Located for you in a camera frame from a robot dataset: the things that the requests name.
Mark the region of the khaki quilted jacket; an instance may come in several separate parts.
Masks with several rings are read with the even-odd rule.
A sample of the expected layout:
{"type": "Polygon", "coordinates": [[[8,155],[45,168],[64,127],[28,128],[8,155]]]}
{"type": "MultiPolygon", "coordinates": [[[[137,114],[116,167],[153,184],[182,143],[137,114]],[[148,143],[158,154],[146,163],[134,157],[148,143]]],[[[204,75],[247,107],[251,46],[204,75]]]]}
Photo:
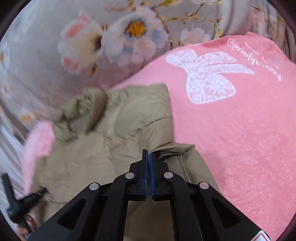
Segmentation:
{"type": "Polygon", "coordinates": [[[49,194],[36,208],[43,224],[87,184],[106,184],[128,171],[143,150],[168,155],[171,171],[186,181],[207,181],[217,188],[209,168],[193,145],[174,141],[170,97],[165,84],[93,89],[73,99],[54,124],[55,142],[36,165],[32,189],[49,194]]]}

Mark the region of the pink white fleece blanket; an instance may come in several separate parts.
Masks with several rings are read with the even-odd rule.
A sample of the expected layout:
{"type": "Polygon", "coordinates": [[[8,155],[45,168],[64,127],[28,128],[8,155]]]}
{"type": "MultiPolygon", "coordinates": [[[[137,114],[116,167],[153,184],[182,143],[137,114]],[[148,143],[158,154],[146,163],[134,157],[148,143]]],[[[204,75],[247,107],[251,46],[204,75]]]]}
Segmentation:
{"type": "MultiPolygon", "coordinates": [[[[216,189],[278,239],[295,214],[295,64],[265,37],[227,36],[175,49],[114,88],[84,89],[69,102],[93,89],[155,84],[167,86],[174,141],[193,145],[216,189]]],[[[66,106],[29,136],[26,193],[41,188],[32,189],[34,173],[55,142],[54,124],[78,116],[66,106]]]]}

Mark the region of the grey floral bed sheet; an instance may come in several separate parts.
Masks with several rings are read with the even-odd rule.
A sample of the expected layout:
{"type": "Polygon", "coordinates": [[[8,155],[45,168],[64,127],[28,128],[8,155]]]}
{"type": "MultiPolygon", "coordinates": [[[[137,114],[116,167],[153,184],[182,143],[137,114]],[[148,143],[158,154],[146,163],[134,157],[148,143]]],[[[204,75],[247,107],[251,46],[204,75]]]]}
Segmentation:
{"type": "Polygon", "coordinates": [[[110,87],[180,46],[253,32],[290,59],[271,1],[1,1],[1,124],[23,140],[89,86],[110,87]]]}

